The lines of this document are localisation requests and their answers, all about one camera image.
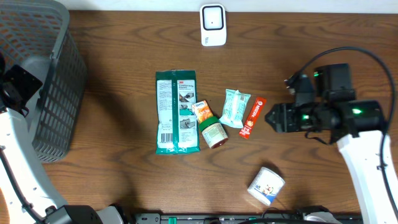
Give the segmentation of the green lid white jar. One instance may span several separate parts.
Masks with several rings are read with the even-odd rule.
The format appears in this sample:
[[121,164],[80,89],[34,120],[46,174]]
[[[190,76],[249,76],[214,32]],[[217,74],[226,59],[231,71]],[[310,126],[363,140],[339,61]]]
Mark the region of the green lid white jar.
[[218,118],[212,116],[199,124],[200,131],[211,148],[217,148],[228,140],[228,135]]

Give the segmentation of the white blue labelled jar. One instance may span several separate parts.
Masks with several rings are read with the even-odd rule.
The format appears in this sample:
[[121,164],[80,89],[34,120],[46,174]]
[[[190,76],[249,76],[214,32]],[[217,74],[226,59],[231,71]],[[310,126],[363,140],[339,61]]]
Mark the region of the white blue labelled jar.
[[248,193],[264,205],[270,206],[284,185],[285,180],[280,175],[262,167],[248,187]]

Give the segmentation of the red coffee stick sachet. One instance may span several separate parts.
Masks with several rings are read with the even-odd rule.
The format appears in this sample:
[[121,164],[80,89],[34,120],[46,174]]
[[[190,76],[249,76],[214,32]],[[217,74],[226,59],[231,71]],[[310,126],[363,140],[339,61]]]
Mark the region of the red coffee stick sachet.
[[251,111],[244,123],[243,128],[240,130],[239,135],[244,138],[244,139],[249,139],[251,133],[252,133],[252,129],[263,109],[263,107],[265,106],[267,100],[263,97],[257,97],[252,108]]

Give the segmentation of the teal white snack packet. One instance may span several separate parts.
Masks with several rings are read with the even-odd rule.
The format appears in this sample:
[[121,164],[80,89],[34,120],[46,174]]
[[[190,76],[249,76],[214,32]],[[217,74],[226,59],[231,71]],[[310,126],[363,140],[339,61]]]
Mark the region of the teal white snack packet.
[[226,99],[220,123],[231,128],[243,128],[243,115],[251,95],[239,90],[226,89]]

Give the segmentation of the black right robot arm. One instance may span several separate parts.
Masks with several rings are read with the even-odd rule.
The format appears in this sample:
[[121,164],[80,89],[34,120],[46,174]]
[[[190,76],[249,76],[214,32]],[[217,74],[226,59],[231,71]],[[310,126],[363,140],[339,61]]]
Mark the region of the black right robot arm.
[[275,104],[265,121],[278,133],[329,131],[350,172],[365,223],[397,223],[391,204],[397,198],[397,176],[391,139],[382,133],[387,123],[375,100],[357,100],[347,63],[314,70],[286,80],[293,103]]

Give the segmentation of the small orange carton box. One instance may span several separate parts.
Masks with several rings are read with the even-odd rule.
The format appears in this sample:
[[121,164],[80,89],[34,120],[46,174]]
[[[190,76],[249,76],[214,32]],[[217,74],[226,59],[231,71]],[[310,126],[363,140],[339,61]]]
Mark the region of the small orange carton box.
[[192,110],[197,117],[198,123],[202,123],[210,117],[213,117],[213,113],[208,106],[206,100],[192,104]]

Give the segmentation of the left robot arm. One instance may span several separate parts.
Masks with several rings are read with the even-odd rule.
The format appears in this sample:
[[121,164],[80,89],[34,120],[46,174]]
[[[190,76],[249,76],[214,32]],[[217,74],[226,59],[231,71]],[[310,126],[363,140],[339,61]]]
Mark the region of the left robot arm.
[[119,205],[70,205],[51,183],[29,133],[27,104],[43,83],[1,59],[1,192],[11,223],[135,223]]

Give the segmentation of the white red package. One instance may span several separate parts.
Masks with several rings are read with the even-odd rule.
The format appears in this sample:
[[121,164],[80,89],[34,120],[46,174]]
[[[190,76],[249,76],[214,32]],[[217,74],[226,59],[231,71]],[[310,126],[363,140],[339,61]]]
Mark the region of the white red package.
[[167,70],[155,73],[158,114],[159,155],[200,152],[198,122],[192,110],[197,102],[194,70]]

